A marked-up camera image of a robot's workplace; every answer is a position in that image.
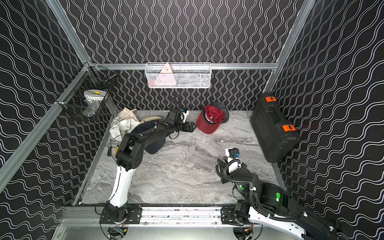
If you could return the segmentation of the tan cap with logo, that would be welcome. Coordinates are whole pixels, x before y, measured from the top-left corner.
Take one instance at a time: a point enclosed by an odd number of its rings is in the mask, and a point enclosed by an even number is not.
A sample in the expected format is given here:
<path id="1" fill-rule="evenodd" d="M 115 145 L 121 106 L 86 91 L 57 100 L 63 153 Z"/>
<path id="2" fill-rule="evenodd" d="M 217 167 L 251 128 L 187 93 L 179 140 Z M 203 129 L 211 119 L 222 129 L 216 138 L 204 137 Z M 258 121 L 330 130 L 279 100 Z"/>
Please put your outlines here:
<path id="1" fill-rule="evenodd" d="M 147 118 L 141 120 L 140 124 L 150 122 L 150 121 L 158 121 L 158 120 L 162 121 L 163 119 L 159 116 L 151 116 L 151 117 L 147 117 Z"/>

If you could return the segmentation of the cream cap with text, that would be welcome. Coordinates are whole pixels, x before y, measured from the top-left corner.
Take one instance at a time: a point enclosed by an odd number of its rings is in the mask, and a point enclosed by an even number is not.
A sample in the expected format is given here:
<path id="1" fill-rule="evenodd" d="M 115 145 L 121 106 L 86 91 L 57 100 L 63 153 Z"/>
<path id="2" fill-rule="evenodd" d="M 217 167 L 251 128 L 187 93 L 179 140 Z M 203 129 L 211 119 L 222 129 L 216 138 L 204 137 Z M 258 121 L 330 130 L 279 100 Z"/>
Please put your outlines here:
<path id="1" fill-rule="evenodd" d="M 134 121 L 138 122 L 139 120 L 137 119 L 137 116 L 135 115 L 135 111 L 137 109 L 130 110 L 128 108 L 124 108 L 121 110 L 117 116 L 115 117 L 115 120 L 117 122 L 123 121 L 123 120 L 129 120 L 133 119 Z"/>

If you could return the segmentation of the white cap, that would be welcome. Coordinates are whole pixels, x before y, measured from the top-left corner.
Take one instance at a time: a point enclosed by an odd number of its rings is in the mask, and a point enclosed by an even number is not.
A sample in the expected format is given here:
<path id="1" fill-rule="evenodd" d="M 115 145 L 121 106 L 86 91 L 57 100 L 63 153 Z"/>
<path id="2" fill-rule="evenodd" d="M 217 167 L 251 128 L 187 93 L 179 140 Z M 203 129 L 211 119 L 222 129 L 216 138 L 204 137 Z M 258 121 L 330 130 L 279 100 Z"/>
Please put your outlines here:
<path id="1" fill-rule="evenodd" d="M 124 135 L 131 133 L 139 124 L 140 122 L 136 121 L 133 118 L 129 118 L 129 119 L 115 118 L 112 121 L 109 132 L 113 139 L 121 142 Z"/>

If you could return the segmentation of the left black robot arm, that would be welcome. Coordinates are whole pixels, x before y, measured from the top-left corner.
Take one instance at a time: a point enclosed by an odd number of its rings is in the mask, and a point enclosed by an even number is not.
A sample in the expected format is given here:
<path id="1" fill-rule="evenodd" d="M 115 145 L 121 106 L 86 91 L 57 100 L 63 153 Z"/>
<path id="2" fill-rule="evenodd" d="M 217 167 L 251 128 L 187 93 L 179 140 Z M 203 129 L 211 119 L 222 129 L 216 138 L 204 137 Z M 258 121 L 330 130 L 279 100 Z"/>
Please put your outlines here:
<path id="1" fill-rule="evenodd" d="M 128 191 L 135 170 L 141 165 L 144 152 L 157 153 L 173 133 L 192 133 L 197 128 L 195 122 L 188 122 L 189 111 L 178 108 L 168 110 L 166 118 L 149 120 L 125 133 L 116 148 L 115 161 L 117 175 L 107 205 L 114 209 L 122 208 L 128 202 Z"/>

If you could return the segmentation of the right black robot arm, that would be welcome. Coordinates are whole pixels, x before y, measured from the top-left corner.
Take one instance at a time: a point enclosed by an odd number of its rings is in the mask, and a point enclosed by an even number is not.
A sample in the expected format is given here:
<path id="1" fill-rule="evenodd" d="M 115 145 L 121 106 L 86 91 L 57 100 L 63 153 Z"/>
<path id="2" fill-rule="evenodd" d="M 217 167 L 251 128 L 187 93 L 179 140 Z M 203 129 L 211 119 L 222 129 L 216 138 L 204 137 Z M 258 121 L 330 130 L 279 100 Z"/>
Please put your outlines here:
<path id="1" fill-rule="evenodd" d="M 231 210 L 222 211 L 222 223 L 243 229 L 246 239 L 253 227 L 262 225 L 297 240 L 337 240 L 336 224 L 299 204 L 287 191 L 260 181 L 240 159 L 219 160 L 216 173 L 222 183 L 231 183 L 242 198 Z"/>

